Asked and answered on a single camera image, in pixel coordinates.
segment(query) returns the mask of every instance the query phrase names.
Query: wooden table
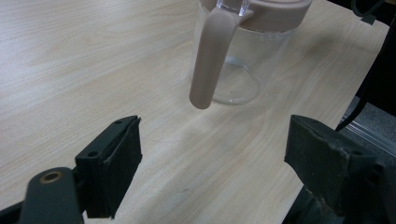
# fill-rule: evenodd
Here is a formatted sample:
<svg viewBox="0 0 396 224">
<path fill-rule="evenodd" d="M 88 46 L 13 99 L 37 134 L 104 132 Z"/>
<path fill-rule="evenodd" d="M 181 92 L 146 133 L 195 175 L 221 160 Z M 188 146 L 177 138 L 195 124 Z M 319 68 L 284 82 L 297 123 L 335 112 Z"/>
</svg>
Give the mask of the wooden table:
<svg viewBox="0 0 396 224">
<path fill-rule="evenodd" d="M 282 221 L 302 186 L 283 162 L 290 115 L 335 127 L 388 27 L 315 0 L 265 94 L 198 110 L 197 11 L 197 0 L 0 3 L 0 209 L 138 115 L 143 160 L 116 219 L 86 223 Z"/>
</svg>

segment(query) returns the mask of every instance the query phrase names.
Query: wood grain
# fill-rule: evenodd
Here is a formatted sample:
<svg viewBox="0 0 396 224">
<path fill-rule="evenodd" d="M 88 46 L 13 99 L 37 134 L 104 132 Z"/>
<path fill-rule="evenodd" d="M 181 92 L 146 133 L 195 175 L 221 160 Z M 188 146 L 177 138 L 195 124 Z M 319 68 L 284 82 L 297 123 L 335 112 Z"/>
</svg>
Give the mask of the wood grain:
<svg viewBox="0 0 396 224">
<path fill-rule="evenodd" d="M 136 114 L 143 161 L 114 223 L 282 221 L 301 187 L 283 162 L 290 115 L 335 127 L 388 27 L 316 0 L 265 94 L 201 111 L 187 76 L 197 11 L 195 0 L 0 3 L 0 209 Z"/>
</svg>

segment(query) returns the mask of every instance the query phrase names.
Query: pitcher lid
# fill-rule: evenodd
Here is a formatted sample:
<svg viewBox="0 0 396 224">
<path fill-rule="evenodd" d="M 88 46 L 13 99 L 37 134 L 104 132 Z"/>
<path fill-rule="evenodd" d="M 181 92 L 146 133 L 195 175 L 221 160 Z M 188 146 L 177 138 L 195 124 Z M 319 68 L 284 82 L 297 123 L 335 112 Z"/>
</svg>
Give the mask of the pitcher lid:
<svg viewBox="0 0 396 224">
<path fill-rule="evenodd" d="M 217 0 L 199 0 L 211 11 Z M 252 0 L 248 9 L 254 12 L 252 18 L 241 27 L 261 32 L 283 32 L 296 28 L 304 19 L 312 0 Z"/>
</svg>

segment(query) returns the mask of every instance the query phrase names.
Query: transparent pitcher body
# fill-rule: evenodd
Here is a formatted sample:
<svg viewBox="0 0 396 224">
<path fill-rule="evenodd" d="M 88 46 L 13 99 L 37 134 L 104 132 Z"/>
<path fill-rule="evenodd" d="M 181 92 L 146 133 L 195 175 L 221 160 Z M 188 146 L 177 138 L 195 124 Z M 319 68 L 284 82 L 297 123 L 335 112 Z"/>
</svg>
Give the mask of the transparent pitcher body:
<svg viewBox="0 0 396 224">
<path fill-rule="evenodd" d="M 195 26 L 190 77 L 193 76 L 201 32 L 209 11 L 199 5 Z M 227 51 L 213 99 L 226 104 L 244 104 L 260 95 L 273 73 L 292 34 L 255 32 L 238 27 Z"/>
</svg>

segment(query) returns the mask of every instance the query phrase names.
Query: pitcher handle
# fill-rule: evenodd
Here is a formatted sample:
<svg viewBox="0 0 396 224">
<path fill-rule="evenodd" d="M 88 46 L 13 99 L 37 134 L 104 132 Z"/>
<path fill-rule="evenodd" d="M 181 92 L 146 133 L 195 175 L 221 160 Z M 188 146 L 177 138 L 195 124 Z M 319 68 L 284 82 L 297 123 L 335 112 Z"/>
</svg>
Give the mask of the pitcher handle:
<svg viewBox="0 0 396 224">
<path fill-rule="evenodd" d="M 240 23 L 252 16 L 251 10 L 238 15 L 218 7 L 207 16 L 190 89 L 190 101 L 195 107 L 207 109 L 210 106 L 233 34 Z"/>
</svg>

